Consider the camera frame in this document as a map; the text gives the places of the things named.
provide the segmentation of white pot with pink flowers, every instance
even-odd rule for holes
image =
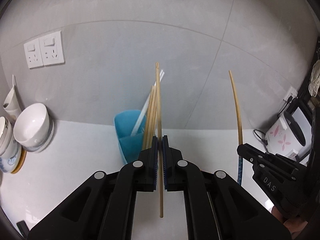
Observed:
[[[303,132],[288,112],[283,112],[279,119],[266,133],[267,150],[295,160],[295,156],[306,145]]]

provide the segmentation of blue cup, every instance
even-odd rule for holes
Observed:
[[[142,149],[143,134],[146,125],[145,116],[143,117],[137,134],[130,136],[140,112],[140,110],[123,111],[117,114],[114,119],[119,150],[125,164],[136,161]]]

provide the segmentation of wall socket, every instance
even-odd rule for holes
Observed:
[[[62,31],[50,33],[39,38],[43,64],[54,65],[64,63],[62,49]]]
[[[298,95],[297,90],[294,87],[290,87],[286,95],[284,96],[283,100],[288,101],[289,96],[292,96],[292,98],[296,98]]]
[[[24,53],[28,63],[28,68],[35,68],[43,66],[41,57],[39,39],[29,41],[24,44]]]

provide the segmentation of white countertop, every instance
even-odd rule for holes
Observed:
[[[244,130],[244,143],[263,150],[252,130]],[[170,147],[201,170],[224,170],[237,177],[237,130],[163,130]],[[119,171],[123,166],[113,126],[55,122],[50,145],[39,154],[27,153],[17,174],[4,174],[0,202],[16,226],[25,220],[29,229],[44,218],[96,171]],[[252,179],[252,165],[244,160],[242,186],[262,205],[268,197]],[[138,192],[132,239],[187,239],[182,192],[164,193],[164,218],[158,214],[158,193]]]

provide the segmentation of silver screw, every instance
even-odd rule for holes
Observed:
[[[226,173],[224,171],[217,171],[216,176],[220,179],[224,179],[226,177]]]
[[[188,165],[188,163],[187,163],[185,160],[180,160],[180,161],[178,161],[178,165],[179,165],[180,167],[185,167],[185,166]]]
[[[94,174],[96,179],[102,179],[104,177],[104,173],[102,171],[98,171]]]
[[[142,161],[135,161],[135,162],[133,163],[133,166],[136,167],[136,168],[139,168],[139,167],[141,167],[142,165],[143,165],[143,162],[142,162]]]

